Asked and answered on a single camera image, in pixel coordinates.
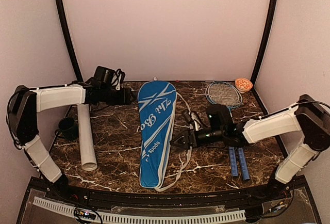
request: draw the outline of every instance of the black mug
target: black mug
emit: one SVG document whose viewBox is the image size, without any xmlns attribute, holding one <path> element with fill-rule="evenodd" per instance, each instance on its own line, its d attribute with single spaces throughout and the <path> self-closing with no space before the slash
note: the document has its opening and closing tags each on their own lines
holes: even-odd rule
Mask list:
<svg viewBox="0 0 330 224">
<path fill-rule="evenodd" d="M 58 129 L 55 131 L 56 137 L 73 141 L 79 137 L 79 129 L 76 121 L 72 117 L 65 117 L 58 123 Z"/>
</svg>

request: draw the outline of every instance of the marble tabletop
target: marble tabletop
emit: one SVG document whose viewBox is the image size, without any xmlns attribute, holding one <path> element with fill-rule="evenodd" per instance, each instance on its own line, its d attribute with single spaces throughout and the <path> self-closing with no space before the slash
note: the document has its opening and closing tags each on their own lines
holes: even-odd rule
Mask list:
<svg viewBox="0 0 330 224">
<path fill-rule="evenodd" d="M 124 83 L 138 91 L 143 82 Z M 208 82 L 172 82 L 178 93 L 208 124 L 205 108 L 210 104 L 205 98 Z M 260 106 L 251 92 L 245 93 L 241 107 L 233 109 L 234 122 L 247 121 L 262 115 Z M 267 138 L 244 148 L 246 163 L 251 180 L 245 182 L 241 174 L 233 178 L 230 172 L 228 147 L 217 142 L 207 147 L 194 148 L 191 161 L 183 170 L 179 181 L 170 189 L 158 193 L 145 189 L 139 184 L 141 132 L 137 102 L 124 106 L 100 104 L 90 106 L 94 148 L 98 168 L 84 171 L 81 168 L 79 141 L 58 138 L 51 156 L 67 175 L 70 185 L 90 189 L 118 191 L 124 193 L 147 194 L 187 194 L 206 193 L 229 189 L 239 189 L 266 184 L 273 169 L 284 159 L 274 137 Z M 182 111 L 184 102 L 178 98 L 173 137 L 188 128 Z M 77 108 L 73 106 L 69 116 L 77 120 Z M 181 163 L 186 161 L 186 151 L 172 147 L 163 186 L 172 183 Z"/>
</svg>

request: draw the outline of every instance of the white wall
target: white wall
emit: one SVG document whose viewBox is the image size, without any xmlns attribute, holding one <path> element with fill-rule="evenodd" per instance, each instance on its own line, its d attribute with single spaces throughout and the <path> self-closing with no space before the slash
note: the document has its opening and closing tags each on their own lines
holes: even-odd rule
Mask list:
<svg viewBox="0 0 330 224">
<path fill-rule="evenodd" d="M 16 223 L 31 175 L 23 151 L 14 148 L 6 106 L 16 86 L 68 83 L 74 80 L 55 0 L 0 0 L 0 209 L 2 223 Z M 38 115 L 40 136 L 49 148 L 65 109 Z"/>
<path fill-rule="evenodd" d="M 84 78 L 97 65 L 128 80 L 249 78 L 269 0 L 64 0 Z"/>
<path fill-rule="evenodd" d="M 330 103 L 330 0 L 278 0 L 257 90 L 269 111 L 307 93 Z M 287 147 L 295 140 L 285 137 Z M 323 223 L 330 223 L 330 149 L 304 170 Z"/>
</svg>

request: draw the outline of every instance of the orange bowl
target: orange bowl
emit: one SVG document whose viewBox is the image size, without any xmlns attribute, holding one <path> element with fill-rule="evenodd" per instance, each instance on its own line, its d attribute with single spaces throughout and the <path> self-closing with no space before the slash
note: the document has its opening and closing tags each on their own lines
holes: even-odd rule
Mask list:
<svg viewBox="0 0 330 224">
<path fill-rule="evenodd" d="M 244 93 L 250 91 L 253 87 L 253 84 L 246 78 L 237 78 L 235 80 L 235 86 L 239 92 Z"/>
</svg>

